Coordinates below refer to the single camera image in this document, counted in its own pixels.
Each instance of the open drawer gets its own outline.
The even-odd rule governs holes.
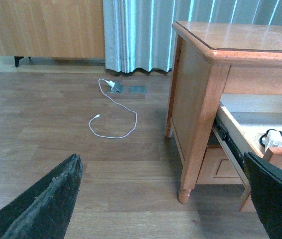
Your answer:
[[[241,211],[255,210],[243,170],[244,153],[253,152],[282,169],[282,147],[265,152],[259,144],[268,129],[282,131],[282,95],[223,94],[213,131],[245,186]]]

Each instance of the black cable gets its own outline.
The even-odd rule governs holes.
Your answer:
[[[263,139],[264,137],[267,137],[267,135],[268,135],[268,133],[269,133],[270,130],[277,131],[277,132],[280,133],[280,136],[282,136],[282,131],[278,131],[278,130],[275,130],[275,129],[268,129],[267,132],[259,138],[259,144],[260,144],[262,147],[265,147],[265,145],[262,143],[262,139]]]

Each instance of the cabinet side panel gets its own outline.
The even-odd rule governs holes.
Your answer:
[[[196,103],[201,102],[208,82],[211,65],[208,64],[189,44],[182,43],[172,119],[178,136],[182,155],[188,150],[192,121]]]

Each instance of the wooden floor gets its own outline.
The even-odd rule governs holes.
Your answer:
[[[84,173],[67,239],[268,238],[255,213],[237,211],[240,185],[199,185],[187,205],[178,203],[182,166],[174,139],[163,137],[170,74],[27,62],[16,69],[0,56],[0,208],[76,153]],[[101,94],[99,78],[120,81],[127,92],[113,98],[138,112],[125,139],[98,138],[88,128],[96,114],[100,134],[121,136],[134,124],[133,114]],[[131,85],[147,93],[130,94]]]

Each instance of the black cabinet leg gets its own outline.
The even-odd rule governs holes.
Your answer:
[[[19,61],[23,58],[23,56],[15,56],[15,66],[19,66]]]

